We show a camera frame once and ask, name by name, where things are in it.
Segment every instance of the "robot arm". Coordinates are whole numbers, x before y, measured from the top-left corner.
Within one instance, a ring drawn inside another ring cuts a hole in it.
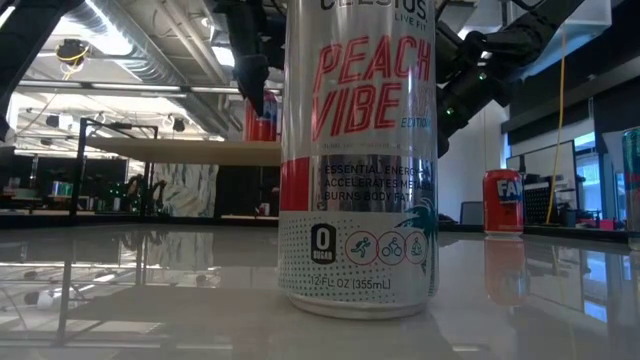
[[[269,13],[260,0],[207,1],[214,12],[227,17],[240,91],[260,113],[269,66],[284,67],[283,17]],[[462,40],[444,22],[437,24],[439,157],[448,151],[448,139],[492,100],[509,105],[511,85],[540,57],[560,25],[584,0],[540,0],[535,6],[514,2],[528,12],[495,33],[473,31]],[[270,40],[263,42],[261,37]]]

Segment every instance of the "0 sugar logo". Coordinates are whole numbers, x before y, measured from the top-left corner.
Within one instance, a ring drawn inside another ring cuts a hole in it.
[[[327,265],[336,261],[336,228],[329,224],[316,224],[311,228],[311,260]]]

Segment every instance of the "ceiling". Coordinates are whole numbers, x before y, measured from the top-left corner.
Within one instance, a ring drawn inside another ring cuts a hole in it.
[[[279,0],[279,2],[283,11],[286,11],[287,1]],[[109,4],[104,5],[107,7],[117,8],[116,14],[119,16],[115,18],[117,21],[114,21],[113,26],[117,28],[130,21],[129,28],[125,28],[124,32],[120,31],[119,41],[121,43],[124,41],[124,48],[131,46],[130,43],[133,41],[131,39],[135,38],[137,44],[144,43],[143,52],[149,50],[146,53],[153,53],[157,50],[156,55],[159,54],[157,62],[166,61],[170,70],[177,74],[174,78],[183,79],[184,84],[235,85],[229,59],[223,57],[227,55],[223,52],[224,49],[214,50],[211,47],[212,38],[215,38],[216,46],[228,47],[225,21],[220,15],[209,12],[205,6],[205,0],[87,0],[87,3],[97,8],[104,4]],[[264,0],[264,3],[272,6],[271,0]],[[106,12],[103,15],[101,19],[109,18]],[[461,33],[470,29],[495,31],[501,25],[500,3],[498,0],[453,1],[443,14],[443,19],[455,31]],[[62,80],[69,67],[62,65],[54,52],[64,39],[69,38],[82,39],[91,44],[88,60],[82,64],[80,71],[70,75],[70,80],[141,82],[140,78],[125,66],[127,62],[123,58],[126,58],[129,51],[125,50],[114,56],[112,49],[123,45],[118,43],[118,39],[91,33],[72,18],[61,21],[33,62],[26,78]],[[276,69],[271,70],[267,86],[283,87],[283,73]],[[157,125],[160,127],[160,136],[163,138],[193,140],[241,138],[244,105],[240,96],[207,94],[199,97],[199,101],[228,127],[228,130],[224,131],[211,131],[211,127],[207,126],[211,122],[210,119],[198,116],[200,114],[194,115],[195,112],[182,106],[184,103],[174,99],[149,96],[149,94],[145,97],[108,96],[108,94],[83,96],[23,91],[15,95],[12,105],[14,118],[10,120],[13,121],[14,127],[17,126],[18,148],[33,151],[68,149],[69,155],[73,156],[77,140],[69,136],[77,135],[74,131],[76,131],[78,120],[83,116],[106,122]],[[42,115],[37,116],[45,107],[46,110]],[[70,130],[47,126],[46,117],[52,114],[63,114],[64,118],[73,119],[71,121],[76,124],[75,127],[72,126]],[[172,130],[172,122],[176,118],[185,119],[186,129],[182,133],[174,133]],[[136,136],[147,135],[140,132],[136,134]],[[94,136],[119,135],[100,131]],[[40,141],[42,137],[51,137],[53,145],[42,145]]]

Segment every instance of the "wooden shelf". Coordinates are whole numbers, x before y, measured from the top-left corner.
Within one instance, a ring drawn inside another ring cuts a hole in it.
[[[280,166],[282,152],[278,142],[88,138],[87,146],[165,164]]]

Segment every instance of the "white wall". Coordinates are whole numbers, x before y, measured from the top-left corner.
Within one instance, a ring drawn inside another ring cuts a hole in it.
[[[438,211],[454,220],[460,204],[482,201],[482,179],[487,170],[504,167],[506,136],[500,124],[508,111],[491,102],[449,139],[449,152],[438,161]]]
[[[560,142],[573,140],[582,135],[594,131],[593,119],[587,119],[579,123],[564,126],[560,134]],[[531,151],[542,149],[543,147],[556,145],[558,142],[558,130],[536,136],[532,139],[511,146],[511,156],[522,155]]]

